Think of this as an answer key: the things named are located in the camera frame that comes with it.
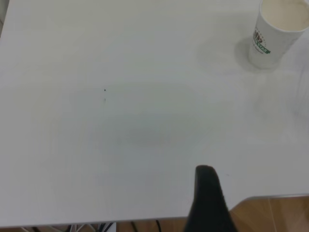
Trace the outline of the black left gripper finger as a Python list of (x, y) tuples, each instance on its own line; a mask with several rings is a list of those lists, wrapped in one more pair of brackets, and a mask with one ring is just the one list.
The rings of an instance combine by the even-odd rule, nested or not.
[(236, 232), (215, 169), (199, 165), (195, 172), (194, 199), (185, 232)]

